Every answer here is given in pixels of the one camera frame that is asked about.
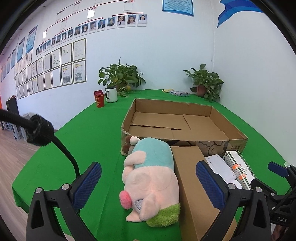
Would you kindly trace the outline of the green table cloth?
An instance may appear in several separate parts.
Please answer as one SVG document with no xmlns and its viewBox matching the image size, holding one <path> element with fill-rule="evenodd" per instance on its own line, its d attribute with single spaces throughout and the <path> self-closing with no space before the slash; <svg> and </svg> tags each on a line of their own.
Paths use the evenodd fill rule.
<svg viewBox="0 0 296 241">
<path fill-rule="evenodd" d="M 91 104 L 60 128 L 56 136 L 74 156 L 81 172 L 93 162 L 102 166 L 102 176 L 80 215 L 98 240 L 180 240 L 177 224 L 152 228 L 144 222 L 127 222 L 128 211 L 119 202 L 124 160 L 120 153 L 121 124 L 135 98 L 207 104 L 195 95 L 177 97 L 160 90 L 137 90 L 103 108 Z M 256 177 L 278 194 L 285 194 L 287 181 L 267 168 L 271 161 L 283 164 L 282 156 L 244 120 L 219 103 L 212 102 L 212 106 L 248 137 L 242 154 Z M 28 211 L 36 188 L 55 190 L 74 179 L 72 164 L 55 145 L 41 147 L 12 184 L 15 204 Z"/>
</svg>

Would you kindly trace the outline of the white plastic device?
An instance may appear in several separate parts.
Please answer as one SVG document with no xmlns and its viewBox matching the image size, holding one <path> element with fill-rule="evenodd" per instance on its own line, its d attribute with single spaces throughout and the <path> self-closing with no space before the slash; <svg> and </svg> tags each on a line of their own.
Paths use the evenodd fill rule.
<svg viewBox="0 0 296 241">
<path fill-rule="evenodd" d="M 226 183 L 236 179 L 234 172 L 219 155 L 208 156 L 205 159 L 212 171 L 219 174 Z"/>
</svg>

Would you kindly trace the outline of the long narrow cardboard box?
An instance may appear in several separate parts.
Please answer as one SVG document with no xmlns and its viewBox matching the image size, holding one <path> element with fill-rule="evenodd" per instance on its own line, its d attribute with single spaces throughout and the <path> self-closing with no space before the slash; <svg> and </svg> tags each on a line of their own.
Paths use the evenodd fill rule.
<svg viewBox="0 0 296 241">
<path fill-rule="evenodd" d="M 174 146 L 171 151 L 179 183 L 181 237 L 182 240 L 198 241 L 219 214 L 196 176 L 196 164 L 205 157 L 198 146 Z"/>
</svg>

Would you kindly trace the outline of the yellow packet on table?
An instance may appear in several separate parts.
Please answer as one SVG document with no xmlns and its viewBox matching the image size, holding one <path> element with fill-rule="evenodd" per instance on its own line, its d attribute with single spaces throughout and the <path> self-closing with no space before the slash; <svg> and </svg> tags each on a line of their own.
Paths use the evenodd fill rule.
<svg viewBox="0 0 296 241">
<path fill-rule="evenodd" d="M 173 89 L 163 89 L 162 91 L 165 92 L 165 93 L 169 93 L 169 92 L 172 92 L 174 90 Z"/>
</svg>

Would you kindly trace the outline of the potted green plant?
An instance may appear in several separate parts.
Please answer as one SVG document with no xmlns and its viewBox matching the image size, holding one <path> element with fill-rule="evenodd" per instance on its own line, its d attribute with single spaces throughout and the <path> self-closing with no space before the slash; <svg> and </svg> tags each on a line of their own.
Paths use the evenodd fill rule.
<svg viewBox="0 0 296 241">
<path fill-rule="evenodd" d="M 132 88 L 138 88 L 146 84 L 143 73 L 135 65 L 121 64 L 120 59 L 117 64 L 110 64 L 102 67 L 98 72 L 98 84 L 105 88 L 116 89 L 117 95 L 128 97 Z"/>
<path fill-rule="evenodd" d="M 205 63 L 200 64 L 198 70 L 191 68 L 183 71 L 193 81 L 194 86 L 190 88 L 192 92 L 207 101 L 220 101 L 220 92 L 224 81 L 217 73 L 208 71 Z"/>
</svg>

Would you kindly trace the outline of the green white medicine box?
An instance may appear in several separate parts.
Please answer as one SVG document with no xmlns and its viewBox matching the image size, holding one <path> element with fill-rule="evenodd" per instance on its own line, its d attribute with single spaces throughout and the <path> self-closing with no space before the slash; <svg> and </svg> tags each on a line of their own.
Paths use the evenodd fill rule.
<svg viewBox="0 0 296 241">
<path fill-rule="evenodd" d="M 223 156 L 224 161 L 236 175 L 237 181 L 245 190 L 251 190 L 251 182 L 256 178 L 250 166 L 238 151 L 227 151 Z"/>
</svg>

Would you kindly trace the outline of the framed certificates on wall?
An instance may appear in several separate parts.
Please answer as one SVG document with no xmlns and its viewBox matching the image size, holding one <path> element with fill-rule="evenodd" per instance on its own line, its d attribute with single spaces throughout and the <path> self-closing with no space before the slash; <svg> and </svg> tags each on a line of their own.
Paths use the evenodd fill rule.
<svg viewBox="0 0 296 241">
<path fill-rule="evenodd" d="M 79 39 L 33 58 L 16 60 L 16 49 L 1 60 L 1 99 L 22 99 L 33 94 L 87 82 L 87 39 Z"/>
</svg>

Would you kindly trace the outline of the pink pig plush toy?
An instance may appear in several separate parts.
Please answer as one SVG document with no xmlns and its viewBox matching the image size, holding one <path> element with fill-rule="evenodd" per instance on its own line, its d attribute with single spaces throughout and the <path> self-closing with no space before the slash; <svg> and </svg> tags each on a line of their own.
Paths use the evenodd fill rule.
<svg viewBox="0 0 296 241">
<path fill-rule="evenodd" d="M 125 138 L 122 150 L 124 189 L 121 206 L 131 213 L 128 222 L 146 222 L 150 227 L 170 226 L 179 221 L 179 184 L 170 146 L 156 138 Z"/>
</svg>

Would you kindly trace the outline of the white enamel mug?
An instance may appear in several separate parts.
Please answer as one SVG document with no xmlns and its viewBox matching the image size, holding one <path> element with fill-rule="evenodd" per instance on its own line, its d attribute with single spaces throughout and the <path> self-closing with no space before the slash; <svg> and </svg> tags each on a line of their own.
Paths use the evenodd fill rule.
<svg viewBox="0 0 296 241">
<path fill-rule="evenodd" d="M 118 101 L 116 87 L 107 87 L 105 91 L 105 98 L 108 103 L 114 103 Z"/>
</svg>

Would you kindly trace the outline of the staff photo row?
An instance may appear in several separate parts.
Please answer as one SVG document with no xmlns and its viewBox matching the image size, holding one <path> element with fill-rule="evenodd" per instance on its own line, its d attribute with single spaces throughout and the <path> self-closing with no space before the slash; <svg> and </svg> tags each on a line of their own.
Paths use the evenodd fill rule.
<svg viewBox="0 0 296 241">
<path fill-rule="evenodd" d="M 62 30 L 58 34 L 51 38 L 44 40 L 36 48 L 35 55 L 39 56 L 43 52 L 49 51 L 56 45 L 63 42 L 70 41 L 73 38 L 78 38 L 84 35 L 88 35 L 95 32 L 101 32 L 108 29 L 114 28 L 125 28 L 125 27 L 146 27 L 147 26 L 147 15 L 144 13 L 131 13 L 127 15 L 115 15 L 109 18 L 97 18 L 89 20 L 84 23 L 80 23 L 76 27 L 71 27 Z"/>
</svg>

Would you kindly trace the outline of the white handheld fan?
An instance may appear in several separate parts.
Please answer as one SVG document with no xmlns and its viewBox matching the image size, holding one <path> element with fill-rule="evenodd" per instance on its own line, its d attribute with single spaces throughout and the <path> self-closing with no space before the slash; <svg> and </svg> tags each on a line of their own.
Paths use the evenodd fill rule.
<svg viewBox="0 0 296 241">
<path fill-rule="evenodd" d="M 235 185 L 238 189 L 242 189 L 242 186 L 241 186 L 240 182 L 237 181 L 236 179 L 232 179 L 232 180 L 230 180 L 227 184 L 233 184 L 233 185 Z"/>
</svg>

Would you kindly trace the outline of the large shallow cardboard tray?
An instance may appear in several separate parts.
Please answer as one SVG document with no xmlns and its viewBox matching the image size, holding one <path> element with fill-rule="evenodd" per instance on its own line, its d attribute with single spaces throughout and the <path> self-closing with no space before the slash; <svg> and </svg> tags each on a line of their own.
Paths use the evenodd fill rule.
<svg viewBox="0 0 296 241">
<path fill-rule="evenodd" d="M 214 107 L 196 103 L 136 98 L 121 125 L 121 153 L 127 138 L 157 138 L 170 146 L 198 146 L 205 157 L 242 152 L 248 138 Z"/>
</svg>

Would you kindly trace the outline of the red paper cup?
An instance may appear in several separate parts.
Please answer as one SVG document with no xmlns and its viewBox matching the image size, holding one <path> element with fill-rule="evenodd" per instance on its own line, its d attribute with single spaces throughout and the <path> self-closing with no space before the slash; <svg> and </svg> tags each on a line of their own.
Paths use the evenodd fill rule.
<svg viewBox="0 0 296 241">
<path fill-rule="evenodd" d="M 96 106 L 98 108 L 104 107 L 104 98 L 105 98 L 105 95 L 103 94 L 103 91 L 102 90 L 96 90 L 94 92 L 94 98 L 95 98 Z"/>
</svg>

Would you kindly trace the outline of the right potted green plant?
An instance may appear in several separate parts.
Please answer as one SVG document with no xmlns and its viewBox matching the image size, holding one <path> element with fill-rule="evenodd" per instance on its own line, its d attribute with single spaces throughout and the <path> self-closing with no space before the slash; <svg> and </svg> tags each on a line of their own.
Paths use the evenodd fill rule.
<svg viewBox="0 0 296 241">
<path fill-rule="evenodd" d="M 220 101 L 220 92 L 224 81 L 217 73 L 208 71 L 205 63 L 200 64 L 198 70 L 191 68 L 183 71 L 193 81 L 194 86 L 190 88 L 192 92 L 207 101 Z"/>
</svg>

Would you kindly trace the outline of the patterned packet on table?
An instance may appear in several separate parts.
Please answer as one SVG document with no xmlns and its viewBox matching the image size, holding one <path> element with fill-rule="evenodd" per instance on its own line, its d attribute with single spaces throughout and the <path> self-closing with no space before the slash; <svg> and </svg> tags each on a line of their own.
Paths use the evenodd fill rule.
<svg viewBox="0 0 296 241">
<path fill-rule="evenodd" d="M 190 95 L 189 93 L 183 91 L 170 91 L 170 94 L 180 97 L 186 97 Z"/>
</svg>

